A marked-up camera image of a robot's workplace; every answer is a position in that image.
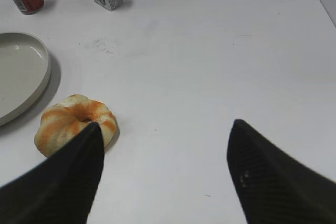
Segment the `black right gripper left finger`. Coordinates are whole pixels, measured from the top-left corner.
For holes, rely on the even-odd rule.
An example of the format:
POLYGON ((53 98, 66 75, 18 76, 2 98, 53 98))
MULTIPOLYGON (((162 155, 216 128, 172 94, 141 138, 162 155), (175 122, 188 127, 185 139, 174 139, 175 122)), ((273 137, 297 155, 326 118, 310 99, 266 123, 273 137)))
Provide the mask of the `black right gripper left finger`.
POLYGON ((1 187, 1 223, 86 223, 103 166, 100 126, 90 123, 40 165, 1 187))

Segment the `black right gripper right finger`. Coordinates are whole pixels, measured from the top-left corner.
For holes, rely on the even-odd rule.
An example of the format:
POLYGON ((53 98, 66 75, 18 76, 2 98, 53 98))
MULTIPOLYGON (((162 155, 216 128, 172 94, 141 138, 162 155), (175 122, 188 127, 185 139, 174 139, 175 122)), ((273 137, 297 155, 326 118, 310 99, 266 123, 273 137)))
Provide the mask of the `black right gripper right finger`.
POLYGON ((248 223, 335 223, 335 182, 234 121, 228 169, 248 223))

